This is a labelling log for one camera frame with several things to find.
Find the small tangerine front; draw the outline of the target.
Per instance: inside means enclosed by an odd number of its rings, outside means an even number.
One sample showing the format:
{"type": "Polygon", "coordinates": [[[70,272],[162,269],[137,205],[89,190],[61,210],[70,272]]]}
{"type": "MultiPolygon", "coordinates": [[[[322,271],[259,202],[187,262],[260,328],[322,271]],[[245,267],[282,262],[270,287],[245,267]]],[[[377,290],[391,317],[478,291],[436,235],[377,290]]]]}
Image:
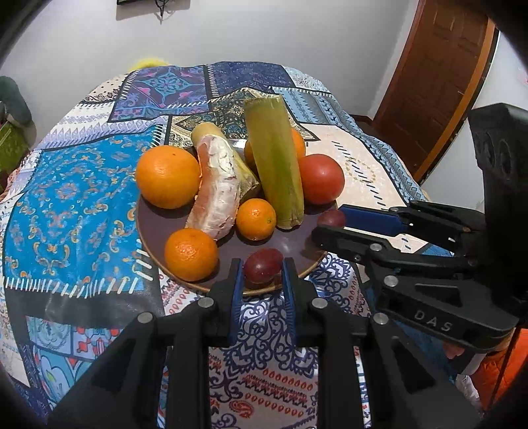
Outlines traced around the small tangerine front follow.
{"type": "Polygon", "coordinates": [[[201,281],[216,270],[218,248],[205,232],[183,228],[167,239],[164,258],[166,268],[175,277],[188,282],[201,281]]]}

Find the small tangerine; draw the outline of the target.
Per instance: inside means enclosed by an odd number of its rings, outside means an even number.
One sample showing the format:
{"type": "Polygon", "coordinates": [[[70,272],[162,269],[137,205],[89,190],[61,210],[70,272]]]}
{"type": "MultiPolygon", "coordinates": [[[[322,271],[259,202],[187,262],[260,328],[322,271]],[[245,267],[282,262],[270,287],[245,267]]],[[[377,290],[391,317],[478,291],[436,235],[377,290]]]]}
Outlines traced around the small tangerine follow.
{"type": "Polygon", "coordinates": [[[164,258],[166,268],[175,277],[188,282],[201,281],[216,270],[218,248],[205,232],[183,228],[167,239],[164,258]]]}
{"type": "Polygon", "coordinates": [[[251,198],[238,208],[235,224],[247,240],[264,241],[276,228],[276,211],[265,199],[251,198]]]}

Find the dark red jujube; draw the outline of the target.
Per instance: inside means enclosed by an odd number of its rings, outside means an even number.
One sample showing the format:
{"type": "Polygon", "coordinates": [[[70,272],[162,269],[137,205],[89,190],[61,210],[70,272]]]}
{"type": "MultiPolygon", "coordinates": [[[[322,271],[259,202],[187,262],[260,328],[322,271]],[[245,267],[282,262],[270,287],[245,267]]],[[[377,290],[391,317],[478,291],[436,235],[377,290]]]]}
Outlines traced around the dark red jujube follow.
{"type": "Polygon", "coordinates": [[[283,260],[283,254],[276,248],[262,248],[245,261],[244,277],[250,283],[268,283],[281,271],[283,260]]]}
{"type": "Polygon", "coordinates": [[[317,220],[317,225],[344,228],[347,224],[345,214],[338,209],[329,209],[323,212],[317,220]]]}

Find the red tomato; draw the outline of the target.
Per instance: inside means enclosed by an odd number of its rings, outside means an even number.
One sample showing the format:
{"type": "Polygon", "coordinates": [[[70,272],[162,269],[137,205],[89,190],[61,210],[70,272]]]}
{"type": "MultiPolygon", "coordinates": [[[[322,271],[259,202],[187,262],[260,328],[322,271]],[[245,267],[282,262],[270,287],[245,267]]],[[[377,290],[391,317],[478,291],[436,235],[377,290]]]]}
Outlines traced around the red tomato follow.
{"type": "Polygon", "coordinates": [[[328,155],[306,155],[298,162],[304,198],[313,205],[327,205],[344,190],[345,175],[337,161],[328,155]]]}

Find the large orange without sticker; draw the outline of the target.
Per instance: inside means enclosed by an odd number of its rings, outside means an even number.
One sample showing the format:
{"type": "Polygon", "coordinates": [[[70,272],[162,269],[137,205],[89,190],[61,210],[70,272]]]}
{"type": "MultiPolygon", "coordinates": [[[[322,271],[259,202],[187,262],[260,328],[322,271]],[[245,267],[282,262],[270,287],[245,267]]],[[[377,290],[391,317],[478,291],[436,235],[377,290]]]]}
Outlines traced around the large orange without sticker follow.
{"type": "Polygon", "coordinates": [[[182,148],[158,146],[141,155],[135,172],[142,198],[162,209],[190,203],[200,187],[197,159],[182,148]]]}

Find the yellow sugarcane piece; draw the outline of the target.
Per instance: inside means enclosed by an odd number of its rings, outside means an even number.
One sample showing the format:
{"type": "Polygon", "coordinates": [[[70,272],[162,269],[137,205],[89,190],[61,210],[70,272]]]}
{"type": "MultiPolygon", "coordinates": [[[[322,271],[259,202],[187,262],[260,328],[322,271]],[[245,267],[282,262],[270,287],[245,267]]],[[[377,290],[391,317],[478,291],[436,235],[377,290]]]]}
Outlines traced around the yellow sugarcane piece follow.
{"type": "Polygon", "coordinates": [[[196,149],[202,179],[210,173],[217,179],[236,179],[240,201],[256,198],[260,183],[256,175],[228,142],[223,131],[206,121],[191,132],[191,142],[196,149]]]}

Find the large orange with sticker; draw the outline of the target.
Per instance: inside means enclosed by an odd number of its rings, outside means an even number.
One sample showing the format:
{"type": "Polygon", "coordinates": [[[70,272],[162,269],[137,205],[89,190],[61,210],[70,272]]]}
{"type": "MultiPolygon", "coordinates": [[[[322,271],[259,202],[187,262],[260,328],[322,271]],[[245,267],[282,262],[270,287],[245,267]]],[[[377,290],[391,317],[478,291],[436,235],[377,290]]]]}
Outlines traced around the large orange with sticker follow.
{"type": "MultiPolygon", "coordinates": [[[[303,158],[306,155],[306,147],[303,136],[296,129],[291,129],[292,139],[294,141],[296,157],[298,159],[303,158]]],[[[250,141],[247,140],[244,146],[244,159],[245,163],[253,170],[256,169],[250,141]]]]}

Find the green sugarcane piece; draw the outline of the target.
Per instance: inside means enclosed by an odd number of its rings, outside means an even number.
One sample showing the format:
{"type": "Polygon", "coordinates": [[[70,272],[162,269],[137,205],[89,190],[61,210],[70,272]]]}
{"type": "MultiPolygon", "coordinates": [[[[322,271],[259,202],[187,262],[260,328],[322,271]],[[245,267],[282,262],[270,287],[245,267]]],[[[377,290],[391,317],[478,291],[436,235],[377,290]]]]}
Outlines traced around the green sugarcane piece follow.
{"type": "Polygon", "coordinates": [[[292,127],[281,96],[244,102],[244,119],[254,162],[277,227],[291,230],[304,218],[304,196],[292,127]]]}

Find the purple round plate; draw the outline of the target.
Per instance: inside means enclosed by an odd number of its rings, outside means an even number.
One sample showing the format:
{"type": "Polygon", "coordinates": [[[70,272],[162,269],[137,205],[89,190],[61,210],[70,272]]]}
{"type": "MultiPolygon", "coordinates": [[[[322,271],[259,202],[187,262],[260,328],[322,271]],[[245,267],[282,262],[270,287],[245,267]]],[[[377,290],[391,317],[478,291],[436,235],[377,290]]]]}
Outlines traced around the purple round plate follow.
{"type": "Polygon", "coordinates": [[[315,208],[305,214],[300,226],[289,231],[277,230],[260,242],[248,241],[235,227],[231,228],[229,234],[217,243],[218,264],[213,274],[195,282],[181,280],[166,268],[164,247],[173,232],[184,228],[193,203],[192,200],[186,206],[177,209],[162,209],[140,197],[135,214],[136,228],[144,251],[170,279],[188,288],[203,292],[210,290],[213,282],[227,273],[232,259],[238,257],[245,260],[262,248],[276,248],[283,256],[294,259],[300,277],[305,277],[313,271],[326,255],[326,252],[315,246],[311,239],[312,230],[317,226],[318,215],[322,212],[320,208],[315,208]]]}

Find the blue patchwork bedspread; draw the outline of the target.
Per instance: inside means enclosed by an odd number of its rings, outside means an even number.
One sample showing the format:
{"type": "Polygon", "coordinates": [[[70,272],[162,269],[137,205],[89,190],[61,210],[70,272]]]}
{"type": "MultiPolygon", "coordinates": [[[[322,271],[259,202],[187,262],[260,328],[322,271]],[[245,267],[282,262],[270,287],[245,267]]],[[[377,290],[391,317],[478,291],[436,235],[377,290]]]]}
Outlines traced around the blue patchwork bedspread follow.
{"type": "MultiPolygon", "coordinates": [[[[342,166],[339,205],[429,199],[390,145],[297,69],[170,65],[104,82],[41,140],[1,199],[1,366],[39,424],[133,316],[179,313],[199,297],[168,280],[141,243],[140,155],[190,146],[204,121],[246,139],[244,101],[275,94],[308,154],[342,166]]],[[[246,300],[241,317],[235,346],[210,351],[212,427],[315,428],[315,350],[290,347],[282,293],[246,300]]]]}

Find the brown wooden door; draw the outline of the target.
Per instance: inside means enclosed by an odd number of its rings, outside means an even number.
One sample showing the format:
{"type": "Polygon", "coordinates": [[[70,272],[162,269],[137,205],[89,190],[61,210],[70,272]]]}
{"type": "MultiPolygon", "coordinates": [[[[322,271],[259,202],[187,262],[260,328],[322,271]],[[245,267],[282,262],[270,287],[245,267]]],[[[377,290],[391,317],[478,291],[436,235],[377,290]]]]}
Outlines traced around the brown wooden door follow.
{"type": "Polygon", "coordinates": [[[421,181],[477,97],[497,38],[474,1],[420,1],[374,127],[421,181]]]}

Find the yellow curved foam object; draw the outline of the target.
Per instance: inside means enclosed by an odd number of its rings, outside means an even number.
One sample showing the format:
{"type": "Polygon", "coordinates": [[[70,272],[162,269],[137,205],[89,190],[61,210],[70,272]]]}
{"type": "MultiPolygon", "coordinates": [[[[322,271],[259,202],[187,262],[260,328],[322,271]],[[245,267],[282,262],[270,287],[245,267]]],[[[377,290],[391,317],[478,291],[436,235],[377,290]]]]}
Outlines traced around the yellow curved foam object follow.
{"type": "Polygon", "coordinates": [[[135,72],[142,69],[152,68],[152,67],[159,67],[159,66],[167,66],[167,62],[157,58],[157,57],[149,57],[149,58],[142,58],[135,62],[128,70],[128,72],[135,72]]]}

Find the grey green plush pillow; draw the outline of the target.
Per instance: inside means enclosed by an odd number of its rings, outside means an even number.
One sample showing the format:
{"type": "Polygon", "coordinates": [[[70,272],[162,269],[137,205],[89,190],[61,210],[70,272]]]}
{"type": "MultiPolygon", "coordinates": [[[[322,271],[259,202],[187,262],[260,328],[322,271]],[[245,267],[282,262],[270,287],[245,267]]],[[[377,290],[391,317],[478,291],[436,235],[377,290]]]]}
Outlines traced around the grey green plush pillow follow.
{"type": "Polygon", "coordinates": [[[25,102],[16,82],[7,77],[0,77],[1,119],[21,126],[32,121],[29,107],[25,102]]]}

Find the small black wall screen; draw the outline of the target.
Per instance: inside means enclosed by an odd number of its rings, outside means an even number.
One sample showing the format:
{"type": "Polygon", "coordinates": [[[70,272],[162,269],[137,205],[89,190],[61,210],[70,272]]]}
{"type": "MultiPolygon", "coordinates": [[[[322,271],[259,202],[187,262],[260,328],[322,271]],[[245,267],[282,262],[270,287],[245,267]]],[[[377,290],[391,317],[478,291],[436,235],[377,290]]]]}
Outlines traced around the small black wall screen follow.
{"type": "Polygon", "coordinates": [[[128,5],[128,4],[144,2],[144,1],[154,2],[156,5],[165,5],[167,2],[166,0],[116,0],[116,4],[117,5],[128,5]]]}

